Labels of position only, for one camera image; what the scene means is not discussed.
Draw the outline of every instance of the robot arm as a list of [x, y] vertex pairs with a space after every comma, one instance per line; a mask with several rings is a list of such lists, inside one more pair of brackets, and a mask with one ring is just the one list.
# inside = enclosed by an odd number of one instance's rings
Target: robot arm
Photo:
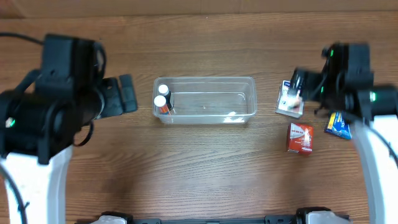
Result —
[[[88, 142], [94, 119], [137, 110], [132, 80], [121, 75], [120, 89], [116, 78], [103, 78], [105, 52], [92, 40], [1, 36], [44, 46], [41, 68], [0, 94], [0, 164], [11, 176], [6, 178], [11, 224], [62, 224], [72, 148]], [[33, 82], [34, 92], [25, 93]], [[87, 138], [75, 144], [83, 126], [90, 126]]]
[[[373, 85], [367, 44], [337, 43], [322, 55], [326, 64], [321, 73], [296, 69], [289, 95], [317, 101], [319, 109], [341, 111], [353, 123], [353, 141], [364, 172], [370, 222], [394, 223], [398, 201], [398, 91], [391, 85]], [[312, 218], [307, 224], [320, 223], [322, 215]]]

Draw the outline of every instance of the blue package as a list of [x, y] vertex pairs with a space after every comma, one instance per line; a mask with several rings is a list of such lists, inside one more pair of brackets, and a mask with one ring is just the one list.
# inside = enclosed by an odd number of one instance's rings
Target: blue package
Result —
[[334, 112], [330, 115], [325, 132], [337, 135], [343, 139], [351, 139], [352, 137], [349, 131], [349, 124], [345, 122], [340, 112]]
[[284, 81], [284, 86], [290, 87], [290, 81]]

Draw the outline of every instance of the transparent storage bin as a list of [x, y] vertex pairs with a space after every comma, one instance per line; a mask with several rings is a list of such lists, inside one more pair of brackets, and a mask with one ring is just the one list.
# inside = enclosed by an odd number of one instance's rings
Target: transparent storage bin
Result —
[[[172, 92], [171, 114], [160, 114], [153, 103], [158, 87]], [[153, 114], [166, 124], [241, 124], [257, 112], [257, 93], [251, 77], [160, 77], [154, 82]]]

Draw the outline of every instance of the small red package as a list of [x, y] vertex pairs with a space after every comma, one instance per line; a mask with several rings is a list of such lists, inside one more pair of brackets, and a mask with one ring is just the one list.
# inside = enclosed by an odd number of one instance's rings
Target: small red package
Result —
[[291, 123], [287, 129], [287, 151], [309, 155], [312, 152], [313, 127]]

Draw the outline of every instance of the small bottle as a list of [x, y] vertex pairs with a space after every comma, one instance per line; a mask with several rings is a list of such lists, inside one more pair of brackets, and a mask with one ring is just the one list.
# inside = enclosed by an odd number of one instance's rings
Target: small bottle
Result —
[[160, 85], [158, 87], [159, 93], [166, 98], [166, 104], [171, 111], [174, 107], [174, 98], [172, 97], [172, 92], [169, 90], [167, 85]]
[[164, 96], [156, 96], [154, 104], [158, 107], [160, 114], [170, 115], [169, 107], [166, 104], [166, 98]]

